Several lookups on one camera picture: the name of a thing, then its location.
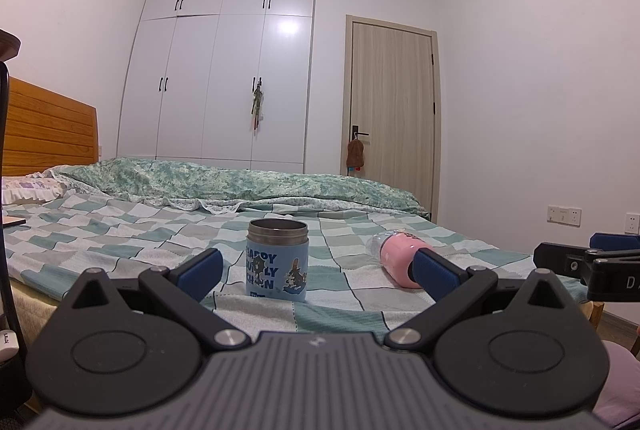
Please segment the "pillow with frill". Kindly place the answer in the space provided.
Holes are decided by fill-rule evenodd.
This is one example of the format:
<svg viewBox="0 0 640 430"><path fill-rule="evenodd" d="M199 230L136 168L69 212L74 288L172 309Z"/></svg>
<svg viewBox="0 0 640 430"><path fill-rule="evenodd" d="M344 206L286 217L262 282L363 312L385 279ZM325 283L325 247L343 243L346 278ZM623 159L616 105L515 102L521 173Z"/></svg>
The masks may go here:
<svg viewBox="0 0 640 430"><path fill-rule="evenodd" d="M65 187L55 179L43 177L9 176L1 182L2 205L46 203L62 197Z"/></svg>

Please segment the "white wardrobe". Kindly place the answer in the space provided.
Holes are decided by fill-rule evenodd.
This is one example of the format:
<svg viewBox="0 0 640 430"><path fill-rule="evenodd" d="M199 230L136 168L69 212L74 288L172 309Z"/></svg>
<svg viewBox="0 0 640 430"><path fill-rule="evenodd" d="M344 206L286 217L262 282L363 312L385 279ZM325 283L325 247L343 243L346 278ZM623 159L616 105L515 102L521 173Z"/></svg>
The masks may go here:
<svg viewBox="0 0 640 430"><path fill-rule="evenodd" d="M303 172L313 27L314 0L145 0L118 155Z"/></svg>

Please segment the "blue cartoon steel cup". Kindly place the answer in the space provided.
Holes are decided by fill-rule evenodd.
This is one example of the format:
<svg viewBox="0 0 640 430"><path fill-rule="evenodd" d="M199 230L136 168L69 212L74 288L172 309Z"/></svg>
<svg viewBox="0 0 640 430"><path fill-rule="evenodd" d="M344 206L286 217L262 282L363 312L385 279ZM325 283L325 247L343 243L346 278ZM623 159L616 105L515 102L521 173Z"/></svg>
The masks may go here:
<svg viewBox="0 0 640 430"><path fill-rule="evenodd" d="M308 277L308 226L288 219L248 224L246 293L251 297L304 302Z"/></svg>

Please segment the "white wall socket right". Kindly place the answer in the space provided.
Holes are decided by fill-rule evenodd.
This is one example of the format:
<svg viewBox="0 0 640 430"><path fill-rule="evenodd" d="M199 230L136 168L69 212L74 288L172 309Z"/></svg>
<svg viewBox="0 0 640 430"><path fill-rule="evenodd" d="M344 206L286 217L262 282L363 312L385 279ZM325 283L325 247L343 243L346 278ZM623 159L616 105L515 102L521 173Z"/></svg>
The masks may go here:
<svg viewBox="0 0 640 430"><path fill-rule="evenodd" d="M624 233L627 235L638 235L640 228L640 214L627 213L625 215Z"/></svg>

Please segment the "checkered green bed sheet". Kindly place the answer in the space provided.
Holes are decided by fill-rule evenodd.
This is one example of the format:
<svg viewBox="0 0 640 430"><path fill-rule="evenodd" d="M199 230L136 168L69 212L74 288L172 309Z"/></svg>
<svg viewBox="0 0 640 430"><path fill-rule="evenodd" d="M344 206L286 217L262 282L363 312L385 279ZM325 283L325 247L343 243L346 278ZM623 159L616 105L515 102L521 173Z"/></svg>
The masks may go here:
<svg viewBox="0 0 640 430"><path fill-rule="evenodd" d="M275 205L212 214L69 193L43 205L10 205L20 225L6 231L12 292L24 338L32 342L70 286L89 267L114 278L153 264L175 267L208 248L224 257L207 309L250 335L259 332L372 332L382 335L432 304L402 289L371 253L384 231L406 231L455 265L482 265L504 278L533 271L531 257L465 238L421 216L398 212L304 211ZM245 290L246 235L257 219L292 219L309 229L304 302L260 301Z"/></svg>

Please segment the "wooden door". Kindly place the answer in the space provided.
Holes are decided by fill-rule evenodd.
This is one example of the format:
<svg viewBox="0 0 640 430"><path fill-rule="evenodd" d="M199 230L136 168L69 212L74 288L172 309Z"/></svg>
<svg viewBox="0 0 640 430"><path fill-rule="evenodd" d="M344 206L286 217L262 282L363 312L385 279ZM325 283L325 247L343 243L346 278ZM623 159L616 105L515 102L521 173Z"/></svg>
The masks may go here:
<svg viewBox="0 0 640 430"><path fill-rule="evenodd" d="M341 170L413 194L438 216L442 92L437 33L373 18L346 17ZM364 164L346 169L356 124Z"/></svg>

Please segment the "pink bottle lying down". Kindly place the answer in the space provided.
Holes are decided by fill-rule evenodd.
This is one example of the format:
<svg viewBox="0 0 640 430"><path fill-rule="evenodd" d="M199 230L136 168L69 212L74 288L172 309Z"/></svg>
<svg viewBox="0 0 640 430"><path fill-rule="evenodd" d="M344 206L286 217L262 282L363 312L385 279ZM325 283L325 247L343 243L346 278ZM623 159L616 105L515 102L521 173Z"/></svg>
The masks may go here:
<svg viewBox="0 0 640 430"><path fill-rule="evenodd" d="M406 231L384 231L367 242L367 249L399 287L420 288L413 279L412 262L419 250L431 249L424 240Z"/></svg>

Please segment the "wooden headboard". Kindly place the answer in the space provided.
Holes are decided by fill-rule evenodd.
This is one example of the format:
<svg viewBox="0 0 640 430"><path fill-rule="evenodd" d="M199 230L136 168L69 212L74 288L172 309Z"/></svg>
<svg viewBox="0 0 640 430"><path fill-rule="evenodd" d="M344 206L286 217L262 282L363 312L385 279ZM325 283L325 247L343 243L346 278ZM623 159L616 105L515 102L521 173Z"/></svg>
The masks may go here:
<svg viewBox="0 0 640 430"><path fill-rule="evenodd" d="M96 108L18 78L9 79L4 175L23 176L55 165L98 160Z"/></svg>

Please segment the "tassel ornament on wardrobe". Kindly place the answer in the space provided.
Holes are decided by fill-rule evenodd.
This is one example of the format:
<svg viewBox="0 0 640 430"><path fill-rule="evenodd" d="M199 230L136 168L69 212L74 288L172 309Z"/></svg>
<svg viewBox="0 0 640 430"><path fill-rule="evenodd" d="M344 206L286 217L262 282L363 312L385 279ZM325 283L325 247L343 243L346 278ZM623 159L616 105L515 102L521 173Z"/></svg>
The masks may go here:
<svg viewBox="0 0 640 430"><path fill-rule="evenodd" d="M264 101L264 93L262 93L262 79L253 84L253 101L250 114L252 115L252 129L257 132L259 129L260 119L262 119L262 102Z"/></svg>

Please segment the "green floral duvet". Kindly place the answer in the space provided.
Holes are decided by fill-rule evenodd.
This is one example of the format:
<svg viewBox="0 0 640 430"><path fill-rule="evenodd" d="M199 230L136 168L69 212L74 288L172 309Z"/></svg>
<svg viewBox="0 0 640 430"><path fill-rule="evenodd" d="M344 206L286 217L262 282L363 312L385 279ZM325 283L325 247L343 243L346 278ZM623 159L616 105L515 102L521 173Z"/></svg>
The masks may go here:
<svg viewBox="0 0 640 430"><path fill-rule="evenodd" d="M152 207L211 213L271 208L303 211L402 212L431 217L408 191L335 174L235 170L192 162L115 158L57 165L43 172L78 193L110 196Z"/></svg>

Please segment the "white wall socket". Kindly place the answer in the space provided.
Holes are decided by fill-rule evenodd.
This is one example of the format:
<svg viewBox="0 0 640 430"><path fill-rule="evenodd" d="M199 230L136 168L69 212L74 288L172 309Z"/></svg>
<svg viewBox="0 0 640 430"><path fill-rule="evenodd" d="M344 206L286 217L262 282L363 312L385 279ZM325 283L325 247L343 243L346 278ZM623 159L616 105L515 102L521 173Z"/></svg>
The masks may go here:
<svg viewBox="0 0 640 430"><path fill-rule="evenodd" d="M579 227L582 223L582 209L549 205L547 209L547 221L549 223Z"/></svg>
<svg viewBox="0 0 640 430"><path fill-rule="evenodd" d="M625 215L624 233L627 235L638 235L640 228L640 214L627 213Z"/></svg>

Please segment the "brown plush toy hanging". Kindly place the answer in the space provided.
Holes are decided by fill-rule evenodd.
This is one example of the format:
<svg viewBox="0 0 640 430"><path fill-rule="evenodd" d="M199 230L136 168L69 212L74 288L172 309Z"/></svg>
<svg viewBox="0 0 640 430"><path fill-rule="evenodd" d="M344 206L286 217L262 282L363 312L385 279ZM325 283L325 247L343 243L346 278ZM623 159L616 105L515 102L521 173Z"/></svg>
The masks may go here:
<svg viewBox="0 0 640 430"><path fill-rule="evenodd" d="M359 172L364 164L364 146L358 137L347 145L346 169L348 173Z"/></svg>

